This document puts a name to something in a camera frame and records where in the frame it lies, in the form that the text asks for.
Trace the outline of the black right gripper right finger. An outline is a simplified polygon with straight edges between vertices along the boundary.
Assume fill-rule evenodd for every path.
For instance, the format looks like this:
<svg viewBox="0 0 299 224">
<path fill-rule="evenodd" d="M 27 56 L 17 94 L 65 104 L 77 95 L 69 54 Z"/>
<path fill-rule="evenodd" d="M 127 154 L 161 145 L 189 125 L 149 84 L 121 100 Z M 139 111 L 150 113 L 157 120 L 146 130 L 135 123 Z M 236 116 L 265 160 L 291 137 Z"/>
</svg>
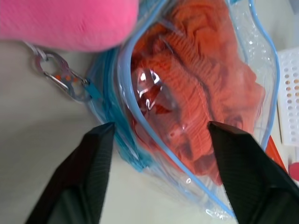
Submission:
<svg viewBox="0 0 299 224">
<path fill-rule="evenodd" d="M 299 187 L 255 139 L 216 121 L 208 130 L 238 224 L 299 224 Z"/>
</svg>

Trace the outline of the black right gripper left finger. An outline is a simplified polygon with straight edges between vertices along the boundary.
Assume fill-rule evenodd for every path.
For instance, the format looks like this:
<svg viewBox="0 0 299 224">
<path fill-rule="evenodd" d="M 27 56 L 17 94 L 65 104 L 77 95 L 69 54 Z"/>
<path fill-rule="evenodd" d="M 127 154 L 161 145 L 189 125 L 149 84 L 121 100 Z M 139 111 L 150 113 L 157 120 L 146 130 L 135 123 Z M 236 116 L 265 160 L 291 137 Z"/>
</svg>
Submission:
<svg viewBox="0 0 299 224">
<path fill-rule="evenodd" d="M 57 167 L 25 224 L 99 224 L 113 153 L 115 125 L 88 131 Z"/>
</svg>

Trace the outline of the orange cloth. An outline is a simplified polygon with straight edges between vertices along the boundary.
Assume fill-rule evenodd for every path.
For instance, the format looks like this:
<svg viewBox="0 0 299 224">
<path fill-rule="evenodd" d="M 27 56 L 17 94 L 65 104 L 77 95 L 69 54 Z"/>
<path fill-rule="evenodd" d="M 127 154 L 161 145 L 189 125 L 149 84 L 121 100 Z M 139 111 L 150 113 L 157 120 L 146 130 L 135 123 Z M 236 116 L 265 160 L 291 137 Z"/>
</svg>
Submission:
<svg viewBox="0 0 299 224">
<path fill-rule="evenodd" d="M 265 96 L 239 57 L 225 0 L 178 0 L 136 43 L 131 78 L 156 134 L 193 174 L 221 185 L 207 124 L 253 133 Z"/>
</svg>

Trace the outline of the clear blue-trimmed plastic pouch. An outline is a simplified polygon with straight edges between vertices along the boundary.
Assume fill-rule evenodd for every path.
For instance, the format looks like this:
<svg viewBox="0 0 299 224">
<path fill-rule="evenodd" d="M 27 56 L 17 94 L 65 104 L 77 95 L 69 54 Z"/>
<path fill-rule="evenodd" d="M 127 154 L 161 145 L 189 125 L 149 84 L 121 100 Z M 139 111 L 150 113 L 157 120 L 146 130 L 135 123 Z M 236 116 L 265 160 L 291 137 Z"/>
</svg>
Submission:
<svg viewBox="0 0 299 224">
<path fill-rule="evenodd" d="M 234 217 L 208 124 L 267 146 L 280 74 L 253 0 L 141 0 L 133 34 L 88 77 L 100 93 L 89 106 L 115 123 L 124 161 L 210 216 Z"/>
</svg>

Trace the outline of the pink cloth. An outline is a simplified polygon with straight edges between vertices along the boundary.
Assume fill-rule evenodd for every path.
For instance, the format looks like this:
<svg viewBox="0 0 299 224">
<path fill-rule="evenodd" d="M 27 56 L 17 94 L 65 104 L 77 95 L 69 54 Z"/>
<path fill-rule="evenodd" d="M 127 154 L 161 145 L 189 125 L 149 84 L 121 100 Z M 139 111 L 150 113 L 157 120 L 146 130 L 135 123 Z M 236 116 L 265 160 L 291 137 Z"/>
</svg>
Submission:
<svg viewBox="0 0 299 224">
<path fill-rule="evenodd" d="M 0 40 L 96 52 L 134 29 L 139 0 L 0 0 Z"/>
</svg>

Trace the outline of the orange flat card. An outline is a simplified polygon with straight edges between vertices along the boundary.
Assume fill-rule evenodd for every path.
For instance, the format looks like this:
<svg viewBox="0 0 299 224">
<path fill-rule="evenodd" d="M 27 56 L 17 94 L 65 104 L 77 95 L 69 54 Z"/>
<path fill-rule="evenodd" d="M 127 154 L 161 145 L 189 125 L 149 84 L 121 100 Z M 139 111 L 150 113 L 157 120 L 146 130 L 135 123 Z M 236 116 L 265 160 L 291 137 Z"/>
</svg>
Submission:
<svg viewBox="0 0 299 224">
<path fill-rule="evenodd" d="M 288 171 L 285 168 L 285 165 L 279 155 L 279 152 L 276 148 L 276 145 L 274 143 L 274 140 L 272 139 L 272 137 L 269 137 L 268 143 L 267 143 L 267 147 L 265 150 L 265 153 L 274 161 L 276 162 L 286 173 L 288 173 Z"/>
</svg>

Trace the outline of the small pink round object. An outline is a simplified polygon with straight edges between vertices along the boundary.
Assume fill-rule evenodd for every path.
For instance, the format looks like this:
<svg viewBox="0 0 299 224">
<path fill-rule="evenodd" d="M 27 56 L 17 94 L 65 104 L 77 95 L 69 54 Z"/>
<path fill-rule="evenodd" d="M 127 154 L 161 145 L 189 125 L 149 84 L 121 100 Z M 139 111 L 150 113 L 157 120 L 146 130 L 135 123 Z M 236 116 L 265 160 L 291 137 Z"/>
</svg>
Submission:
<svg viewBox="0 0 299 224">
<path fill-rule="evenodd" d="M 299 162 L 294 162 L 288 167 L 289 176 L 299 182 Z"/>
</svg>

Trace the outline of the white perforated plastic basket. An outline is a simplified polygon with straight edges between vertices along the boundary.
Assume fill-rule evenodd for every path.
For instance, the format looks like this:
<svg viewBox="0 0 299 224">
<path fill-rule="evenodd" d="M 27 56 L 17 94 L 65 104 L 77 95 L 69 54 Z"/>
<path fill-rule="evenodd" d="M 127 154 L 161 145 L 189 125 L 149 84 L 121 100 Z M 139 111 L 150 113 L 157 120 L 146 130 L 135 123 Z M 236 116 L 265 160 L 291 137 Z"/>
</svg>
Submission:
<svg viewBox="0 0 299 224">
<path fill-rule="evenodd" d="M 278 116 L 283 145 L 299 147 L 299 47 L 278 53 Z"/>
</svg>

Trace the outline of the silver carabiner clip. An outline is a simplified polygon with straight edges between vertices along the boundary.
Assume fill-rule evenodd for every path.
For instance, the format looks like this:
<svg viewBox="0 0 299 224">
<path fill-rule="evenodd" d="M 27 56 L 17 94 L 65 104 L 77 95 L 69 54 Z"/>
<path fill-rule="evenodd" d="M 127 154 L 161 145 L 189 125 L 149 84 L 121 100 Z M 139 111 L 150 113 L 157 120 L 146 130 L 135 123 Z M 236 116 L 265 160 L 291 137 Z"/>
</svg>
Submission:
<svg viewBox="0 0 299 224">
<path fill-rule="evenodd" d="M 64 91 L 70 98 L 80 103 L 89 102 L 93 96 L 89 92 L 91 82 L 73 71 L 66 60 L 64 60 L 58 53 L 43 50 L 31 43 L 25 43 L 33 54 L 33 65 L 36 71 L 44 76 L 46 79 L 52 81 L 57 87 Z M 54 72 L 46 71 L 43 63 L 54 63 Z"/>
</svg>

